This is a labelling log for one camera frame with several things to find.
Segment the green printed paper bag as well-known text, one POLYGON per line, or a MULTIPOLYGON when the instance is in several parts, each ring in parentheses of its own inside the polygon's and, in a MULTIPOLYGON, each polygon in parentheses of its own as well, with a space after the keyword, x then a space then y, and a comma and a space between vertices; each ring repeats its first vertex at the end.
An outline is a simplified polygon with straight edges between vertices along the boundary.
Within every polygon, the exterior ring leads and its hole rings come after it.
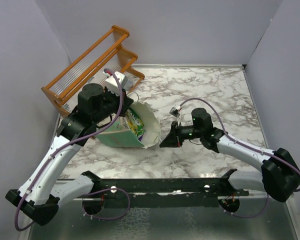
POLYGON ((119 117, 96 138, 108 147, 147 149, 160 142, 161 125, 150 105, 133 102, 123 117, 119 117))

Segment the green yellow snack packet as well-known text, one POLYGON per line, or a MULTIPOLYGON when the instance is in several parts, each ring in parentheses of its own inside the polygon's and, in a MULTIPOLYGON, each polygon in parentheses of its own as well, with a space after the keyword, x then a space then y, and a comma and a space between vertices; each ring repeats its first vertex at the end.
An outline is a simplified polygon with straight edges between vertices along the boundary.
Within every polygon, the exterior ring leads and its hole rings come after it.
POLYGON ((132 109, 128 109, 125 112, 124 115, 126 122, 130 128, 130 130, 137 136, 141 136, 144 134, 144 123, 142 122, 142 120, 140 119, 140 117, 137 115, 137 113, 132 110, 132 109))

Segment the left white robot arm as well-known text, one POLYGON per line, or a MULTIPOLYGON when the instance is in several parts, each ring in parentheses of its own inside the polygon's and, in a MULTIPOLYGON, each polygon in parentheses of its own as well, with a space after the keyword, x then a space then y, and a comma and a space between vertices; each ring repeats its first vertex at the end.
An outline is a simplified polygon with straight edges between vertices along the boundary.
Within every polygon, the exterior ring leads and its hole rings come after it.
POLYGON ((18 231, 23 230, 18 225, 19 212, 33 223, 45 226, 62 205, 78 197, 93 198, 107 191, 118 191, 117 187, 103 188, 100 178, 91 172, 84 172, 61 187, 55 187, 55 183, 88 139, 111 127, 133 102, 121 86, 111 89, 109 85, 89 83, 83 87, 77 106, 61 121, 38 167, 22 186, 9 190, 5 196, 17 208, 14 224, 18 231))

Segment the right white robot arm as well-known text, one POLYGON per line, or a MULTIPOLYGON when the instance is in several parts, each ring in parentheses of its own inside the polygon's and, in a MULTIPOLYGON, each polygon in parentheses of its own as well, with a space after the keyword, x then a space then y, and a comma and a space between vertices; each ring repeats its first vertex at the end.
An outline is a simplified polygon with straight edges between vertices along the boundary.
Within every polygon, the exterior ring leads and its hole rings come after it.
POLYGON ((211 115, 204 108, 191 112, 192 125, 171 123, 170 132, 160 148, 180 148, 184 141, 198 139, 208 150, 234 157, 258 172, 233 173, 220 182, 219 189, 230 196, 237 189, 254 189, 266 192, 274 200, 285 202, 300 185, 300 169, 292 155, 284 148, 264 149, 242 142, 213 125, 211 115))

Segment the small clear plastic jar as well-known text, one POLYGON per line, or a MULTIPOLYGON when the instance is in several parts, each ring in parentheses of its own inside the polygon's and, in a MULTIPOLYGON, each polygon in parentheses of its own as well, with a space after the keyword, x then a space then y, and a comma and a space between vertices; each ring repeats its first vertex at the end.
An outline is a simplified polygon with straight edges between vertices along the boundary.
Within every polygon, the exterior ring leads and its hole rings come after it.
POLYGON ((128 78, 127 82, 124 86, 124 89, 125 89, 126 92, 129 92, 132 89, 133 86, 134 86, 133 80, 131 78, 128 78))

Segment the orange wooden shelf rack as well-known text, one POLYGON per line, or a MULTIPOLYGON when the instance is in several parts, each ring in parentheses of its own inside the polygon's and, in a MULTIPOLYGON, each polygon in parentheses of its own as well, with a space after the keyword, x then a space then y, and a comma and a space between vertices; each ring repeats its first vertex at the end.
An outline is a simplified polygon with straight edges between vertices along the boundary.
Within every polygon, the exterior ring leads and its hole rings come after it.
POLYGON ((138 55, 123 46, 130 36, 127 29, 113 25, 100 39, 66 67, 41 90, 62 117, 66 117, 77 102, 77 95, 89 82, 105 86, 104 69, 127 74, 135 80, 134 90, 145 75, 132 67, 138 55))

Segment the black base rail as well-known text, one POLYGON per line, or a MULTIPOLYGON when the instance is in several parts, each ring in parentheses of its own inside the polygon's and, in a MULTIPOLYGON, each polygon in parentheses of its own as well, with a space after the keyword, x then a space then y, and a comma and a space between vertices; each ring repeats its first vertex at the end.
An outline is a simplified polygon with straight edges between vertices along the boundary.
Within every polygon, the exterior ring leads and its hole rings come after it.
POLYGON ((100 178, 83 172, 93 182, 93 203, 110 209, 218 207, 219 197, 246 197, 248 191, 229 183, 234 170, 215 178, 100 178))

